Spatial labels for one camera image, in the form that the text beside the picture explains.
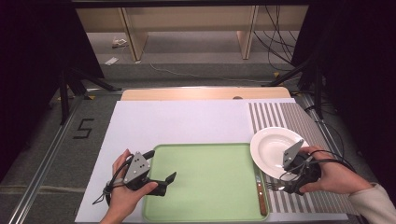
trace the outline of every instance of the hand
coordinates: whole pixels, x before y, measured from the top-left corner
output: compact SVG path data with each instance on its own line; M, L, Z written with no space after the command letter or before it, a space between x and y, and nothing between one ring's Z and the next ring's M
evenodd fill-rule
M117 158L113 163L113 174L116 173L117 169L121 167L129 156L131 156L131 152L126 149L122 155ZM126 168L127 167L121 170L117 178L122 178L125 175ZM157 186L157 183L149 182L139 190L130 190L125 186L114 188L111 192L110 206L100 223L121 223L134 211L139 200L146 194L152 192Z
M323 148L302 147L300 152L312 153ZM313 154L315 160L333 159L331 154L326 152L316 152ZM314 183L306 184L300 187L300 192L311 192L317 190L326 190L339 194L351 194L373 186L361 176L346 168L344 165L336 162L320 162L321 179Z

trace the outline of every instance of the person's right hand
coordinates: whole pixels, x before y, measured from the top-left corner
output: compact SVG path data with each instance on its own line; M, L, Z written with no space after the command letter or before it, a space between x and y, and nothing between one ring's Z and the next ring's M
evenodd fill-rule
M309 153L316 150L323 150L318 146L302 147L300 152ZM316 152L313 154L315 160L333 159L333 156L327 152ZM346 168L344 165L336 162L320 162L321 178L317 182L308 183L300 187L300 192L311 192L317 190L326 190L339 194L351 194L373 186L361 176Z

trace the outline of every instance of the person's left hand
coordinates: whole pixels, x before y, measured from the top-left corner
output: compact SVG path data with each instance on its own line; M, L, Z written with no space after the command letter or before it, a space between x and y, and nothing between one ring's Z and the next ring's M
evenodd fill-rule
M131 156L131 152L126 149L122 155L117 158L113 163L113 174L116 173L129 156ZM127 167L124 167L124 169L121 170L117 178L122 178L125 175L126 168ZM157 183L149 182L139 190L130 190L126 186L114 188L111 192L110 206L100 223L121 223L134 211L139 200L146 194L152 192L157 186Z

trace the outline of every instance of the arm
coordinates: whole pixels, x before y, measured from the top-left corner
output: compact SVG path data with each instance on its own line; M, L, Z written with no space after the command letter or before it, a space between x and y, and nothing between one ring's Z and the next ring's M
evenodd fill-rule
M300 151L312 153L321 147L302 147ZM313 154L316 160L332 159L326 152ZM354 208L370 223L396 223L396 209L386 191L379 185L372 185L361 176L335 162L321 162L321 179L300 188L300 192L326 190L334 193L349 194Z
M122 155L113 163L113 174L122 165L123 162L131 155L128 149L126 149ZM123 169L117 178L122 178L125 175L125 169ZM158 184L155 182L147 183L143 188L139 190L130 190L125 186L114 188L111 192L110 206L108 207L106 215L103 217L101 224L109 223L121 223L127 216L129 216L136 208L139 200L150 193L152 190L157 188Z

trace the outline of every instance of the forearm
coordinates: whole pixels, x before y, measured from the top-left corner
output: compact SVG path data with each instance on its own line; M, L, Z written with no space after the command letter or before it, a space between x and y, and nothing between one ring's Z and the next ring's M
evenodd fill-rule
M396 209L380 185L349 195L354 208L370 223L396 223Z

